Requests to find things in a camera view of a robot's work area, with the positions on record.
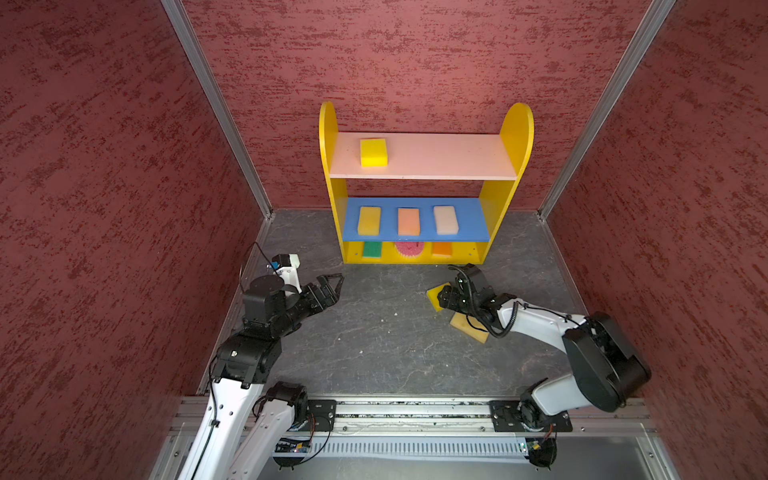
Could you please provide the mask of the tan yellow sponge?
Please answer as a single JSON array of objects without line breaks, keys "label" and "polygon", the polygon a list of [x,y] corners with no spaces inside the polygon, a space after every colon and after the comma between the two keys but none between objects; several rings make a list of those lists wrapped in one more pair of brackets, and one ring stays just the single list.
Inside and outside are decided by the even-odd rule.
[{"label": "tan yellow sponge", "polygon": [[459,312],[452,316],[450,326],[481,344],[485,344],[489,337],[488,331],[478,320]]}]

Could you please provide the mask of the bright yellow sponge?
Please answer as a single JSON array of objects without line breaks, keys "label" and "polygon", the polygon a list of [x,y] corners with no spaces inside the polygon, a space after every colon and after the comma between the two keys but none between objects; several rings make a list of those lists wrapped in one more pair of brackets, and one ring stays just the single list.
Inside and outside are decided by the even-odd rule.
[{"label": "bright yellow sponge", "polygon": [[362,168],[383,168],[388,165],[388,150],[383,138],[360,140],[360,164]]},{"label": "bright yellow sponge", "polygon": [[450,286],[449,283],[444,283],[442,285],[433,287],[427,291],[426,293],[427,298],[431,306],[436,312],[441,312],[443,310],[443,307],[440,304],[439,295],[445,287],[449,287],[449,286]]}]

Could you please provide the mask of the green yellow sponge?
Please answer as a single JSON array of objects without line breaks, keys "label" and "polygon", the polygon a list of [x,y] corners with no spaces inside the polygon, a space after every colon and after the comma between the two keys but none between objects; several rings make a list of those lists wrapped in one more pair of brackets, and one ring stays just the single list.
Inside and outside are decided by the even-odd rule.
[{"label": "green yellow sponge", "polygon": [[364,242],[362,256],[367,259],[380,259],[382,250],[381,242]]}]

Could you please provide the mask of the orange sponge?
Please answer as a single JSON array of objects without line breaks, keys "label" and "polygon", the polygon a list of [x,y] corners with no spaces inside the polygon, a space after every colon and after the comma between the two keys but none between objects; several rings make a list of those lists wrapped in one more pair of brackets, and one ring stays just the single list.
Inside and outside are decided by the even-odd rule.
[{"label": "orange sponge", "polygon": [[453,244],[451,242],[433,242],[432,255],[436,258],[450,258],[453,256]]}]

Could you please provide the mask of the dark yellow sponge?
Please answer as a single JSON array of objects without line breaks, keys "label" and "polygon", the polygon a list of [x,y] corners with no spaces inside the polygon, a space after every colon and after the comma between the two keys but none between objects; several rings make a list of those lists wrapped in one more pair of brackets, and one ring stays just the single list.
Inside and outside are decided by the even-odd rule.
[{"label": "dark yellow sponge", "polygon": [[361,237],[376,237],[380,234],[381,208],[362,206],[359,210],[357,234]]}]

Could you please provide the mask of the pale pink sponge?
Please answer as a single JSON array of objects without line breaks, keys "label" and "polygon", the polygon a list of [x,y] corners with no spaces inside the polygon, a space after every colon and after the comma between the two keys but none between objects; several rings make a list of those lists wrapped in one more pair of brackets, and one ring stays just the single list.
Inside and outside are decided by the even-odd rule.
[{"label": "pale pink sponge", "polygon": [[440,205],[433,207],[435,231],[440,236],[454,236],[459,233],[459,222],[454,206]]}]

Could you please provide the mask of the smiley face sponge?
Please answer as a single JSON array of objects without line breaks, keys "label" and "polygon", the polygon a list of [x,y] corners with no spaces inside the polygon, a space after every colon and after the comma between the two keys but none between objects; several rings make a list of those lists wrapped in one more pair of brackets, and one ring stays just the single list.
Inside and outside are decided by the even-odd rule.
[{"label": "smiley face sponge", "polygon": [[424,253],[423,242],[395,242],[394,248],[399,257],[411,261],[416,260]]}]

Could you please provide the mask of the salmon pink sponge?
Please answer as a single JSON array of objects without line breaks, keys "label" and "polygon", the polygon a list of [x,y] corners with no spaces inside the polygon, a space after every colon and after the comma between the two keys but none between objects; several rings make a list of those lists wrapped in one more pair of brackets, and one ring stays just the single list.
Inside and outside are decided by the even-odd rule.
[{"label": "salmon pink sponge", "polygon": [[398,209],[398,235],[419,237],[421,234],[420,210],[418,208]]}]

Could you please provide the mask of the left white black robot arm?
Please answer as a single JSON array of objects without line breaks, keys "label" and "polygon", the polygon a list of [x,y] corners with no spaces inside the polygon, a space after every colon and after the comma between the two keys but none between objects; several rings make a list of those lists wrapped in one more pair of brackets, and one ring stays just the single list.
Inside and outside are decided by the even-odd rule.
[{"label": "left white black robot arm", "polygon": [[288,431],[309,420],[305,387],[267,380],[283,338],[334,306],[343,281],[336,273],[301,286],[285,267],[248,285],[243,328],[209,365],[209,400],[180,478],[255,479]]}]

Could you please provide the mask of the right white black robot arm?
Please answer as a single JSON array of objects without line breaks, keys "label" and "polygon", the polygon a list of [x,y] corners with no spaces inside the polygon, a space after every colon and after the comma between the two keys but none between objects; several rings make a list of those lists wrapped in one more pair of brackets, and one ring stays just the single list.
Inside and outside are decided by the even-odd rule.
[{"label": "right white black robot arm", "polygon": [[524,391],[508,414],[522,431],[541,432],[571,409],[614,412],[652,377],[651,368],[608,314],[568,314],[496,293],[473,264],[451,265],[455,280],[427,291],[437,311],[449,310],[471,334],[528,336],[563,352],[571,371]]}]

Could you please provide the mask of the yellow shelf pink blue boards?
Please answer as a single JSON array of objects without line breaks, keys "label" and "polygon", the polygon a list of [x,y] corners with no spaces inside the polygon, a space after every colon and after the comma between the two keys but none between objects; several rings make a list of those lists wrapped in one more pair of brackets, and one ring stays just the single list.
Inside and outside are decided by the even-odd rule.
[{"label": "yellow shelf pink blue boards", "polygon": [[[534,116],[524,103],[512,105],[497,134],[363,133],[342,132],[334,105],[322,104],[318,121],[319,150],[334,226],[342,260],[347,264],[482,264],[503,223],[508,208],[528,166],[534,144]],[[360,140],[383,138],[388,165],[362,168]],[[475,197],[458,197],[445,191],[394,197],[360,197],[348,192],[350,180],[479,181]],[[459,233],[440,236],[435,231],[433,207],[455,207]],[[381,208],[380,234],[357,234],[362,206]],[[419,237],[398,235],[398,209],[420,210]],[[381,242],[380,259],[362,256],[364,242]],[[395,242],[423,242],[424,253],[405,260],[395,251]],[[451,242],[453,256],[436,258],[433,242]]]}]

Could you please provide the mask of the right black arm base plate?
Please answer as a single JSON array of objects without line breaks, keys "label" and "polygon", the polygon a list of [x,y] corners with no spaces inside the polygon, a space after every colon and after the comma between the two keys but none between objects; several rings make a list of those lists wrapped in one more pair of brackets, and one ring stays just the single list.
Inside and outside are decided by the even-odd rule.
[{"label": "right black arm base plate", "polygon": [[497,433],[546,434],[573,431],[566,411],[547,415],[532,400],[492,400],[488,407]]}]

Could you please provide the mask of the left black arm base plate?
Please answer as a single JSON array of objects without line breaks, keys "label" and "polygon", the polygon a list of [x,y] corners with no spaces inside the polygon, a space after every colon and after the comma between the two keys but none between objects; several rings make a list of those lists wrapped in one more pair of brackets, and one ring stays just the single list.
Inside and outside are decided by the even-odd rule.
[{"label": "left black arm base plate", "polygon": [[331,432],[334,429],[338,402],[336,400],[309,399],[299,403],[293,432]]}]

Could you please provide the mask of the left aluminium corner post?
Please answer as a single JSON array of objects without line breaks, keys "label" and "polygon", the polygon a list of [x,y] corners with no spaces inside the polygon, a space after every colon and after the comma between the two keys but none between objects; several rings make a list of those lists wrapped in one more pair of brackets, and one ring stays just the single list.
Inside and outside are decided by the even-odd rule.
[{"label": "left aluminium corner post", "polygon": [[274,216],[273,206],[215,79],[183,2],[162,0],[161,4],[263,217],[267,221],[271,221]]}]

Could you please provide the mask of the aluminium corner post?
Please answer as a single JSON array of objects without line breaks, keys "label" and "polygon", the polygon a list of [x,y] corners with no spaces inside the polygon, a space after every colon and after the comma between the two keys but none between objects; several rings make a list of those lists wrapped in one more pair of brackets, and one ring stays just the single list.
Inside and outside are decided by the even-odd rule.
[{"label": "aluminium corner post", "polygon": [[621,98],[675,3],[675,0],[653,0],[650,2],[559,175],[538,210],[538,218],[542,223],[548,221],[554,207]]},{"label": "aluminium corner post", "polygon": [[273,206],[215,79],[183,2],[162,0],[161,4],[263,217],[267,221],[271,221],[274,216]]}]

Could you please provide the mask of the right aluminium corner post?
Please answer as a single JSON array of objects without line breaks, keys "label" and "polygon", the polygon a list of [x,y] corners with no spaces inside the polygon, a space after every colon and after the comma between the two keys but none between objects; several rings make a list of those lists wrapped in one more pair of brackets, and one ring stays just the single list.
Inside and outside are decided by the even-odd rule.
[{"label": "right aluminium corner post", "polygon": [[542,223],[548,221],[554,207],[621,98],[675,3],[675,0],[653,0],[650,2],[559,175],[538,210],[538,218]]}]

